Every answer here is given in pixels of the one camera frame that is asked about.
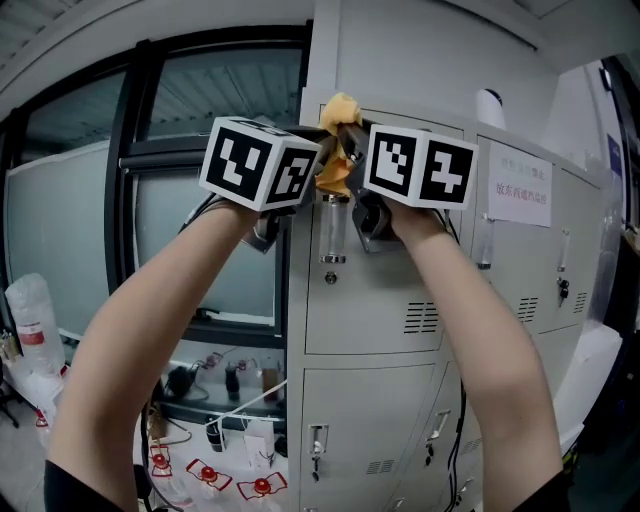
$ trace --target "air vent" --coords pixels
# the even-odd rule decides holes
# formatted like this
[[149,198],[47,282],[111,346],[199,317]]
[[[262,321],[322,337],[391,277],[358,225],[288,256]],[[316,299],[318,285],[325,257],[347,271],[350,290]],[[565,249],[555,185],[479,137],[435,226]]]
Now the air vent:
[[533,321],[537,307],[538,297],[525,297],[520,299],[520,305],[518,306],[518,319],[523,323]]
[[370,462],[367,466],[367,475],[377,475],[380,472],[382,462]]
[[438,330],[438,311],[433,302],[409,302],[404,319],[405,334],[420,334]]
[[382,467],[380,468],[380,473],[389,473],[393,469],[394,462],[395,460],[382,461]]
[[378,460],[370,462],[367,466],[367,475],[377,475],[378,473],[390,473],[393,470],[395,460]]
[[480,447],[481,444],[482,444],[482,439],[475,439],[474,441],[469,441],[462,447],[462,450],[460,450],[460,455],[466,455],[467,453],[475,452]]
[[587,303],[587,292],[579,293],[576,297],[576,305],[573,307],[574,313],[582,313]]

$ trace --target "cable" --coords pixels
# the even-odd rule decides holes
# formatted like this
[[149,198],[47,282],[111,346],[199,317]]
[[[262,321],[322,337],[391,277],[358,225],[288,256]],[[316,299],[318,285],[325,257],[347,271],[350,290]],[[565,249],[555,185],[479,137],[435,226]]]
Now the cable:
[[456,440],[453,443],[447,467],[449,469],[449,505],[444,512],[451,512],[457,505],[458,501],[458,452],[460,450],[460,439],[462,438],[462,429],[464,428],[464,419],[467,411],[467,392],[464,389],[462,380],[460,381],[460,417],[456,424]]
[[[177,512],[184,512],[180,507],[176,507],[172,503],[165,498],[162,493],[156,487],[153,478],[149,474],[149,438],[147,437],[147,417],[149,415],[149,405],[147,403],[144,404],[142,408],[142,412],[140,413],[140,451],[142,455],[142,467],[144,468],[144,473],[147,475],[147,480],[149,481],[149,485],[156,492],[158,497],[169,507],[170,509],[176,510]],[[151,510],[151,505],[149,505],[148,500],[145,502],[145,508],[147,508],[147,512],[153,512]]]
[[[451,217],[449,216],[449,210],[445,210],[445,216],[436,210],[435,208],[432,210],[442,223],[443,227],[451,233],[456,243],[460,245],[460,237],[456,231],[456,228],[453,227],[453,222],[451,222]],[[449,505],[445,509],[444,512],[451,512],[458,503],[458,452],[460,451],[460,439],[462,438],[462,430],[464,428],[464,419],[467,410],[467,392],[464,389],[464,384],[462,379],[460,380],[460,416],[458,418],[458,423],[456,424],[456,439],[453,442],[453,446],[451,447],[451,452],[449,453],[449,458],[447,459],[447,469],[449,471],[449,494],[450,501]]]

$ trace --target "red label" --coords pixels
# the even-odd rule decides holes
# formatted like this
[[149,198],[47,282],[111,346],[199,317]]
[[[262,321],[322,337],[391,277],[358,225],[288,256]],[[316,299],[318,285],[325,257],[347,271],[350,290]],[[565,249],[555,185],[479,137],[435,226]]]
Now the red label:
[[33,334],[19,334],[20,342],[23,345],[42,345],[44,343],[44,333],[34,332]]
[[18,327],[16,330],[18,331],[18,338],[20,338],[20,342],[23,345],[42,345],[44,343],[44,332],[42,331],[35,331],[28,327]]

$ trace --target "black cable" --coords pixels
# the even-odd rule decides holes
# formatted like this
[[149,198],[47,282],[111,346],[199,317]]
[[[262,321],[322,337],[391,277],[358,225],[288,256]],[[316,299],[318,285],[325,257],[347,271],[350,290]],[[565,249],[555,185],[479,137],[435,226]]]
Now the black cable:
[[[456,243],[460,245],[460,237],[456,231],[456,228],[453,227],[453,222],[447,215],[447,219],[442,216],[442,214],[436,210],[435,208],[432,210],[440,222],[442,226],[451,232],[451,235],[455,239]],[[456,502],[458,501],[458,452],[460,451],[460,439],[462,438],[462,430],[464,428],[464,420],[467,410],[467,393],[464,389],[464,384],[462,380],[460,380],[460,416],[458,417],[458,423],[456,424],[456,439],[453,442],[453,446],[451,447],[451,452],[449,452],[449,457],[447,459],[447,469],[449,471],[449,494],[450,501],[449,505],[445,509],[444,512],[451,512],[456,507]]]
[[455,238],[456,242],[458,242],[458,245],[460,245],[460,238],[458,238],[458,233],[456,232],[456,228],[453,227],[453,222],[451,222],[451,219],[449,219],[449,227],[451,228],[451,234],[453,235],[453,238]]

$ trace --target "glass tube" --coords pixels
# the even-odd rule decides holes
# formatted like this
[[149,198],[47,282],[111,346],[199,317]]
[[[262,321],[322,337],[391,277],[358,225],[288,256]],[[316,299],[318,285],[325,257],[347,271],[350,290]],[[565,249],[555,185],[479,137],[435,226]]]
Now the glass tube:
[[338,194],[322,196],[320,216],[320,262],[344,263],[349,198]]

